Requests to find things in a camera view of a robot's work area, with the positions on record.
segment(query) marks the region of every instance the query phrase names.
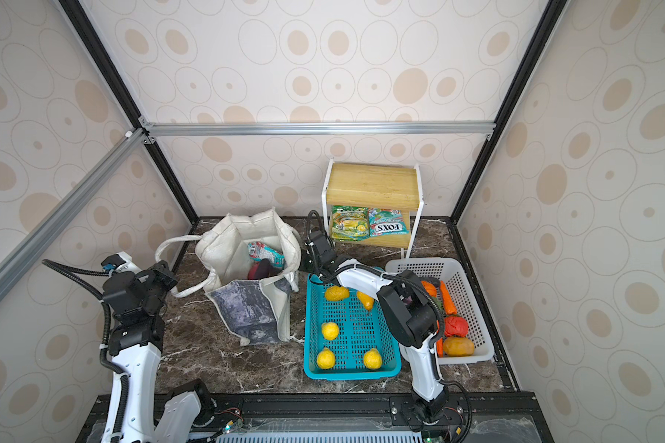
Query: red pepper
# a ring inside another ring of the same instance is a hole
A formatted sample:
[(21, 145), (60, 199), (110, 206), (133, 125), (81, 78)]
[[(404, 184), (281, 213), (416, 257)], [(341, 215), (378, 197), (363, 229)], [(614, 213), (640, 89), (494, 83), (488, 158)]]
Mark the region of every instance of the red pepper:
[(444, 335), (450, 337), (457, 335), (458, 337), (465, 337), (468, 335), (468, 322), (459, 315), (451, 315), (446, 317), (444, 323)]

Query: marble floor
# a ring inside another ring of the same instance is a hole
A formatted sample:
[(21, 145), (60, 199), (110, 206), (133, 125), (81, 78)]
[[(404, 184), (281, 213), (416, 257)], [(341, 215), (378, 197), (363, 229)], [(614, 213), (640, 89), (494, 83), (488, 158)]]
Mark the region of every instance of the marble floor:
[[(303, 218), (284, 219), (303, 233)], [(210, 230), (218, 219), (201, 220), (195, 233)], [(359, 244), (339, 244), (338, 253), (384, 268), (387, 261), (398, 259), (399, 250)], [(444, 220), (422, 219), (412, 257), (456, 257)], [(199, 291), (185, 298), (168, 297), (167, 324), (162, 360), (155, 385), (157, 393), (201, 378), (211, 392), (237, 393), (355, 393), (410, 392), (411, 371), (403, 361), (396, 377), (371, 381), (320, 381), (303, 370), (305, 340), (306, 277), (300, 273), (300, 291), (291, 296), (291, 341), (287, 343), (240, 347), (239, 338), (229, 333), (215, 306)], [(207, 272), (188, 245), (177, 271), (178, 287), (187, 288), (202, 280)], [(492, 361), (477, 364), (443, 366), (443, 377), (458, 380), (468, 391), (502, 391), (503, 384)]]

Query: bag handle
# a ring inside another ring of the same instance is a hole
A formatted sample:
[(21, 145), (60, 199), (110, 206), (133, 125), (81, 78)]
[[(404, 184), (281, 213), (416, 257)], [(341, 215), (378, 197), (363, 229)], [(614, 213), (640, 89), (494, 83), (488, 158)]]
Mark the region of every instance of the bag handle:
[(298, 245), (301, 247), (302, 250), (306, 250), (306, 244), (303, 242), (303, 239), (301, 239), (301, 235), (298, 234), (298, 230), (294, 229), (293, 226), (291, 226), (291, 231), (293, 233), (293, 236), (298, 240)]
[[(163, 251), (165, 251), (165, 248), (167, 248), (170, 244), (179, 243), (179, 242), (192, 242), (198, 240), (202, 240), (201, 235), (181, 235), (180, 237), (168, 238), (163, 243), (160, 243), (160, 246), (157, 247), (157, 250), (155, 250), (155, 262), (157, 263), (158, 261), (160, 261), (160, 256), (162, 255)], [(217, 279), (216, 271), (210, 270), (209, 275), (207, 276), (206, 279), (204, 279), (204, 281), (196, 284), (195, 286), (187, 288), (182, 292), (178, 291), (176, 286), (170, 290), (170, 294), (172, 294), (172, 296), (176, 298), (186, 297), (204, 288), (206, 285), (212, 283), (216, 279)]]

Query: black metal frame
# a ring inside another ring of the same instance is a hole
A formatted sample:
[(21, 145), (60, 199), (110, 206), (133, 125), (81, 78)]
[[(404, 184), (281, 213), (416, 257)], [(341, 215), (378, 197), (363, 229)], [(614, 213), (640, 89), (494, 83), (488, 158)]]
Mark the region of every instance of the black metal frame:
[(460, 261), (463, 266), (466, 277), (468, 277), (468, 283), (470, 283), (471, 289), (475, 293), (475, 299), (483, 314), (485, 324), (488, 325), (488, 332), (490, 332), (490, 338), (493, 340), (493, 345), (495, 346), (495, 364), (498, 367), (498, 372), (500, 373), (503, 385), (505, 385), (505, 389), (519, 391), (520, 385), (517, 382), (517, 377), (512, 369), (512, 365), (510, 365), (505, 346), (503, 346), (503, 341), (500, 339), (498, 328), (490, 314), (490, 308), (488, 307), (485, 295), (478, 283), (478, 278), (475, 275), (475, 270), (473, 270), (473, 266), (471, 265), (468, 252), (466, 251), (460, 233), (458, 232), (458, 227), (451, 222), (450, 218), (447, 219), (446, 226), (448, 227), (448, 233), (453, 240), (456, 253), (458, 253), (458, 261)]
[[(130, 124), (133, 125), (133, 128), (143, 128), (143, 131), (147, 135), (147, 129), (139, 121), (141, 113), (138, 106), (128, 92), (128, 88), (113, 61), (108, 56), (106, 48), (99, 39), (96, 29), (93, 28), (89, 16), (81, 7), (79, 0), (59, 0), (59, 3), (71, 21), (74, 30), (79, 34), (86, 50), (89, 51), (91, 59), (96, 63), (98, 70), (106, 80), (108, 87), (110, 87), (116, 100), (118, 100)], [(152, 143), (145, 144), (145, 148), (175, 196), (177, 203), (179, 203), (185, 212), (185, 216), (189, 219), (190, 224), (195, 225), (198, 221), (197, 213), (154, 138), (152, 139)]]
[(505, 94), (505, 100), (503, 100), (503, 103), (500, 105), (500, 110), (495, 118), (495, 130), (493, 131), (493, 135), (480, 149), (478, 158), (473, 165), (473, 169), (471, 169), (468, 180), (466, 180), (465, 185), (463, 185), (463, 190), (461, 191), (456, 206), (451, 213), (451, 221), (454, 225), (458, 224), (463, 215), (463, 211), (468, 205), (468, 201), (473, 195), (473, 191), (478, 185), (478, 182), (483, 175), (483, 171), (485, 170), (485, 166), (493, 155), (495, 147), (503, 136), (505, 127), (509, 123), (513, 111), (515, 111), (515, 107), (522, 96), (522, 92), (525, 90), (525, 86), (527, 86), (527, 83), (532, 76), (532, 72), (535, 70), (537, 63), (540, 60), (542, 51), (547, 45), (547, 41), (549, 40), (552, 31), (554, 31), (557, 21), (559, 20), (562, 11), (564, 11), (566, 4), (567, 0), (550, 0), (545, 7), (540, 22), (537, 24), (535, 33), (532, 35), (530, 44), (527, 47), (527, 51), (525, 51), (525, 55), (522, 57), (520, 67), (515, 73), (512, 83), (510, 83), (508, 93)]
[[(411, 394), (211, 394), (216, 404), (216, 411), (235, 408), (247, 422), (250, 420), (275, 419), (371, 419), (381, 422), (390, 430), (421, 431), (429, 435), (446, 434), (448, 426), (460, 425), (456, 414), (449, 414), (435, 425), (424, 425), (410, 412), (413, 404)], [(159, 420), (164, 411), (169, 394), (155, 395), (154, 418)], [(110, 395), (99, 395), (86, 419), (78, 443), (85, 442), (91, 433), (91, 427), (99, 420), (106, 420)], [(504, 416), (530, 416), (537, 428), (542, 441), (554, 443), (547, 421), (544, 419), (540, 405), (534, 394), (528, 392), (506, 393), (490, 392), (470, 394), (473, 414)], [(448, 407), (461, 405), (466, 408), (465, 400), (458, 393), (452, 393)], [(237, 417), (228, 412), (220, 412), (205, 427), (197, 428), (198, 432), (218, 432), (230, 420)]]
[[(123, 108), (128, 120), (134, 128), (144, 128), (140, 121), (141, 112), (138, 109), (133, 97), (130, 95), (123, 79), (118, 73), (113, 61), (103, 46), (98, 34), (86, 12), (77, 0), (59, 0), (66, 16), (71, 21), (72, 26), (79, 34), (90, 56), (96, 63), (99, 71), (103, 75), (107, 84), (111, 88), (118, 103)], [(483, 293), (479, 286), (476, 275), (468, 258), (463, 242), (458, 233), (457, 224), (466, 208), (475, 187), (477, 186), (483, 171), (491, 158), (495, 147), (498, 144), (503, 131), (507, 126), (512, 113), (519, 102), (519, 98), (525, 89), (534, 68), (536, 67), (542, 50), (545, 48), (552, 31), (561, 15), (567, 0), (550, 0), (540, 19), (538, 27), (532, 36), (528, 49), (520, 63), (520, 67), (515, 74), (510, 85), (508, 93), (505, 96), (500, 110), (495, 119), (496, 128), (490, 140), (486, 141), (481, 148), (477, 161), (466, 181), (460, 198), (453, 209), (450, 218), (446, 219), (449, 233), (453, 239), (456, 251), (459, 254), (461, 264), (463, 265), (470, 284), (475, 292), (476, 299), (479, 302), (481, 311), (486, 323), (490, 326), (491, 337), (496, 349), (496, 360), (498, 370), (501, 372), (502, 380), (506, 388), (512, 389), (512, 392), (504, 393), (478, 393), (471, 394), (471, 402), (474, 412), (495, 412), (498, 415), (506, 414), (509, 411), (524, 412), (535, 419), (535, 425), (540, 431), (541, 438), (553, 443), (547, 422), (544, 420), (539, 404), (532, 393), (520, 392), (517, 379), (509, 365), (507, 354), (498, 335), (495, 324), (490, 315)], [(167, 182), (170, 190), (174, 194), (187, 218), (192, 224), (191, 233), (197, 226), (200, 218), (197, 216), (194, 207), (186, 196), (178, 179), (174, 175), (167, 159), (160, 150), (154, 137), (152, 143), (147, 144), (146, 148), (159, 169), (160, 173)], [(187, 244), (185, 244), (173, 266), (177, 269), (186, 253)], [(108, 413), (108, 395), (102, 395), (94, 405), (89, 418), (84, 425), (77, 441), (86, 441), (91, 425), (99, 418), (105, 418)], [(162, 412), (165, 402), (164, 395), (156, 396), (156, 412)], [(255, 418), (333, 418), (333, 417), (388, 417), (391, 416), (391, 408), (394, 401), (410, 401), (410, 395), (406, 399), (405, 395), (384, 395), (384, 394), (250, 394), (250, 395), (218, 395), (213, 394), (213, 398), (221, 405), (238, 405), (242, 413), (248, 417)], [(458, 396), (453, 395), (452, 401), (457, 401)]]

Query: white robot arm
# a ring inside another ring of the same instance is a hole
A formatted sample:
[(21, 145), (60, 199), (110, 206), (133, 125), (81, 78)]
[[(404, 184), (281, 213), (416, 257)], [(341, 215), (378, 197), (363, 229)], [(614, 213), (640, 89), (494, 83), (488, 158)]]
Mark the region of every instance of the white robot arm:
[[(160, 422), (154, 425), (155, 377), (165, 332), (160, 310), (165, 296), (177, 283), (165, 261), (144, 271), (126, 253), (107, 257), (101, 263), (103, 271), (78, 269), (50, 260), (43, 263), (87, 289), (103, 306), (100, 362), (113, 371), (113, 387), (102, 443), (182, 443), (187, 441), (193, 425), (204, 426), (213, 420), (209, 390), (202, 380), (196, 379), (170, 392)], [(103, 294), (76, 274), (109, 277), (103, 284)], [(112, 331), (111, 308), (119, 321)]]
[[(391, 277), (391, 274), (381, 274), (377, 276), (363, 267), (358, 267), (361, 263), (355, 259), (348, 259), (340, 264), (340, 267), (353, 266), (352, 269), (342, 271), (337, 275), (337, 281), (340, 286), (352, 288), (370, 297), (378, 300), (377, 294), (385, 286), (394, 284), (394, 281), (385, 278)], [(444, 387), (438, 381), (438, 362), (434, 358), (435, 349), (431, 341), (434, 338), (433, 333), (428, 333), (426, 338), (420, 343), (420, 347), (401, 345), (401, 355), (409, 362), (411, 374), (413, 376), (412, 388), (419, 397), (427, 402), (433, 401), (444, 391)]]
[[(318, 220), (317, 230), (311, 223), (314, 218)], [(353, 288), (378, 301), (389, 332), (399, 342), (400, 352), (411, 366), (417, 416), (426, 423), (438, 420), (448, 400), (444, 385), (454, 382), (440, 377), (435, 343), (444, 334), (443, 316), (420, 278), (412, 271), (390, 274), (351, 257), (338, 256), (314, 210), (310, 211), (306, 224), (306, 248), (310, 271), (324, 284)]]

